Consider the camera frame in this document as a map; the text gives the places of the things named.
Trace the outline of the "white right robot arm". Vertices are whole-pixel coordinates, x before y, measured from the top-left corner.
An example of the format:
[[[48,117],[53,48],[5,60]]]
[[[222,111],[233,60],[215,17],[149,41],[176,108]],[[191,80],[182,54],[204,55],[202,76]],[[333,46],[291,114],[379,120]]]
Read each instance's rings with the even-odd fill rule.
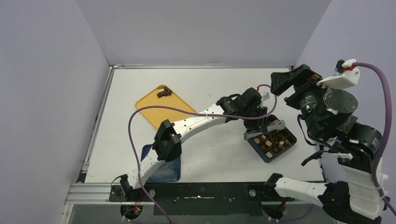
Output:
[[[274,173],[264,184],[265,196],[294,198],[321,207],[327,215],[346,224],[378,224],[386,208],[380,146],[384,137],[373,127],[360,124],[354,111],[357,99],[347,91],[356,86],[360,71],[355,60],[340,61],[336,75],[322,78],[303,64],[288,72],[271,74],[271,92],[280,96],[290,87],[294,93],[285,98],[289,107],[301,112],[307,135],[322,147],[304,164],[329,153],[337,158],[346,174],[345,181],[304,182]]]

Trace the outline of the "blue chocolate box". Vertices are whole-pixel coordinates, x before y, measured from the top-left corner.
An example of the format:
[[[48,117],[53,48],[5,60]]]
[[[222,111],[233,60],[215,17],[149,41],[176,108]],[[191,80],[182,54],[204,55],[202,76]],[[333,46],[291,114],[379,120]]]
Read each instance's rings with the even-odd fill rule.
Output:
[[[244,122],[244,126],[246,129],[249,127],[257,127],[258,123],[259,121],[257,120],[249,120]],[[272,162],[281,154],[292,148],[297,142],[297,138],[288,128],[279,131],[275,130],[267,134],[259,135],[256,138],[260,140],[259,144],[254,142],[254,138],[250,138],[246,141],[266,163]],[[273,157],[268,158],[266,156],[267,152],[272,153]]]

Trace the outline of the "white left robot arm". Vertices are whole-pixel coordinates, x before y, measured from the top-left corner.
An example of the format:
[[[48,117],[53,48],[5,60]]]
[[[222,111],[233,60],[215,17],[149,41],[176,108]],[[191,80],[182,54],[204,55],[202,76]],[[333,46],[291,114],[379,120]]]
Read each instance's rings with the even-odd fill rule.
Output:
[[[267,93],[260,94],[257,89],[249,88],[242,94],[220,98],[200,113],[189,112],[188,118],[173,122],[164,120],[148,154],[137,161],[135,170],[120,177],[121,194],[129,201],[135,200],[139,189],[158,168],[181,156],[185,141],[208,128],[241,119],[248,131],[263,132],[267,108],[261,104],[268,98]]]

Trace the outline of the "metal tweezers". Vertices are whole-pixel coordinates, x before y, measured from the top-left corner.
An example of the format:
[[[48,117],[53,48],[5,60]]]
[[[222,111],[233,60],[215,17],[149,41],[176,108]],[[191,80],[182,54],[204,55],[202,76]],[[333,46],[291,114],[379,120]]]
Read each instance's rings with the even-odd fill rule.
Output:
[[[285,128],[284,120],[276,120],[269,125],[259,125],[257,127],[249,127],[247,131],[243,134],[243,139],[248,140],[250,138],[257,137],[259,135],[267,134],[275,130],[283,130]]]

